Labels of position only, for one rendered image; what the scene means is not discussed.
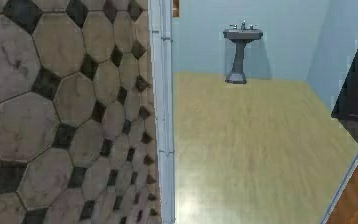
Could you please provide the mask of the silver sink faucet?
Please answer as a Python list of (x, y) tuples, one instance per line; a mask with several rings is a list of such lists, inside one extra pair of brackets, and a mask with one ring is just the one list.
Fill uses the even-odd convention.
[(240, 24), (230, 24), (229, 27), (233, 30), (256, 30), (257, 26), (254, 24), (248, 25), (245, 20)]

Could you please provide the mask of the grey pedestal sink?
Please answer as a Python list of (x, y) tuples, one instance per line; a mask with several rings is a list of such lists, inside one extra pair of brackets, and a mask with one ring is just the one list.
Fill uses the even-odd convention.
[(232, 84), (246, 84), (247, 79), (243, 70), (244, 49), (248, 43), (260, 40), (263, 32), (260, 29), (225, 29), (223, 35), (236, 46), (233, 65), (225, 81)]

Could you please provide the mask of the white room door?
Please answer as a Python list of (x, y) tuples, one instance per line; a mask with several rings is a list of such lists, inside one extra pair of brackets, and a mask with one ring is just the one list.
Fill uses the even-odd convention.
[(162, 224), (176, 224), (172, 0), (149, 0), (149, 26)]

